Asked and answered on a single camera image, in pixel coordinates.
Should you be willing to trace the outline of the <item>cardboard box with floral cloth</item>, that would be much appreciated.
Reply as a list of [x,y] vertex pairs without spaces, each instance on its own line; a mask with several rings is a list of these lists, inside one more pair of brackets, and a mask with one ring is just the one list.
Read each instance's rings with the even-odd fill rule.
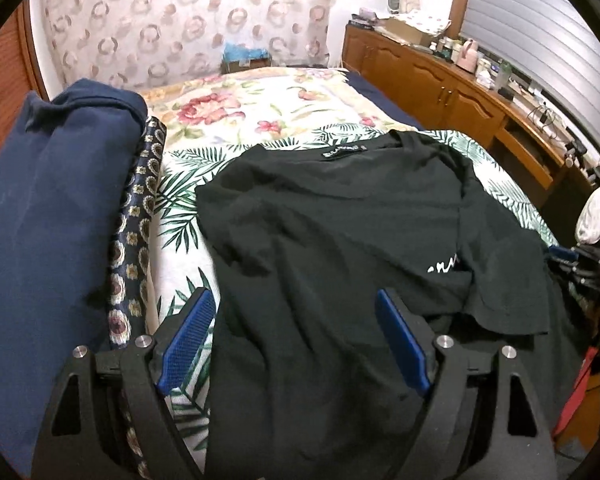
[[391,15],[385,19],[382,27],[408,44],[428,47],[443,35],[450,25],[451,21],[448,18],[444,20],[415,9],[408,13]]

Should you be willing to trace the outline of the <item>pink thermos jug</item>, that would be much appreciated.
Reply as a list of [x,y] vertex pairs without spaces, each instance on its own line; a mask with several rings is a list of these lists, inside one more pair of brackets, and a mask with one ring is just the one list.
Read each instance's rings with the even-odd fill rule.
[[475,39],[467,39],[456,59],[456,66],[467,73],[475,73],[479,61],[479,45]]

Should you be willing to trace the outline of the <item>black Superman t-shirt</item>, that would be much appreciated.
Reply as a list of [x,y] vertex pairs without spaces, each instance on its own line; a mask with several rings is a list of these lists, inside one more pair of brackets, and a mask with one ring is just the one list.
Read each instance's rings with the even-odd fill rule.
[[422,407],[376,321],[385,288],[465,347],[518,349],[557,422],[581,350],[545,243],[454,148],[255,146],[196,197],[220,290],[208,478],[385,478]]

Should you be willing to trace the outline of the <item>pink circle patterned curtain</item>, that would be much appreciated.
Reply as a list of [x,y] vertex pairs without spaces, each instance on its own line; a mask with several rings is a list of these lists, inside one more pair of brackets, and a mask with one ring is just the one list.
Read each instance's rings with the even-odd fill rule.
[[324,65],[336,0],[41,0],[60,81],[144,90],[219,73],[230,46]]

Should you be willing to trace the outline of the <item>grey window roller blind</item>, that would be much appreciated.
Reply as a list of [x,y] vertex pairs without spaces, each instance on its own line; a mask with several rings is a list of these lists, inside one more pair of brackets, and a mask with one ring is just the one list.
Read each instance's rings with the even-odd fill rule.
[[538,82],[600,147],[600,42],[568,0],[468,0],[460,33]]

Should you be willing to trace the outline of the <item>wooden sideboard cabinet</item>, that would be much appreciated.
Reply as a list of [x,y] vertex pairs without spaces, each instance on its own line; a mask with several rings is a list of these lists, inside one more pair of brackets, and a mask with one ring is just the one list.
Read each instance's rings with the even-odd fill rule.
[[341,61],[423,127],[457,130],[477,141],[536,206],[581,209],[593,192],[548,125],[535,124],[531,113],[480,87],[464,70],[352,25],[344,33]]

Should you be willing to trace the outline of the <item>floral leaf bed sheet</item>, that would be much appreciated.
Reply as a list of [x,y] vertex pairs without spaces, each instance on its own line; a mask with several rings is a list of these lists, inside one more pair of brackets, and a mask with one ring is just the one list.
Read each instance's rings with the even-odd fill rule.
[[338,70],[262,68],[197,79],[180,94],[147,93],[149,117],[166,127],[150,233],[150,277],[157,324],[178,314],[198,288],[212,292],[215,314],[184,382],[171,390],[178,434],[206,476],[210,426],[210,368],[220,290],[210,248],[198,224],[197,188],[250,148],[304,151],[358,144],[391,131],[430,136],[468,158],[484,190],[535,230],[545,251],[556,240],[514,180],[470,136],[419,130],[388,114]]

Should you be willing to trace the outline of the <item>navy blue folded garment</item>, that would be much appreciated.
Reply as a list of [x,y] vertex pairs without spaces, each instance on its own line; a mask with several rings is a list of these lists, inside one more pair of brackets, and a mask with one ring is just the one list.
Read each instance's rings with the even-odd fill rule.
[[146,118],[138,94],[82,79],[27,96],[0,151],[0,452],[22,476],[65,360],[107,343],[109,241]]

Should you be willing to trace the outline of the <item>box with blue items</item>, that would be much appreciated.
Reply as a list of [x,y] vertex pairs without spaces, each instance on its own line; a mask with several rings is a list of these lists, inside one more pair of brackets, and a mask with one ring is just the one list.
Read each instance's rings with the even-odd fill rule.
[[223,51],[221,72],[231,74],[270,65],[271,57],[266,49],[247,48],[242,44],[226,44]]

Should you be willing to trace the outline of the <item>dark patterned paisley cloth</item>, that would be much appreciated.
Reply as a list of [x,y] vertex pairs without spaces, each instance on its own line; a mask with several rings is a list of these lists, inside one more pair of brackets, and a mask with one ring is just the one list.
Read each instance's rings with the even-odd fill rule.
[[166,127],[148,118],[126,176],[108,249],[107,323],[110,348],[119,350],[157,324],[150,277],[150,233]]

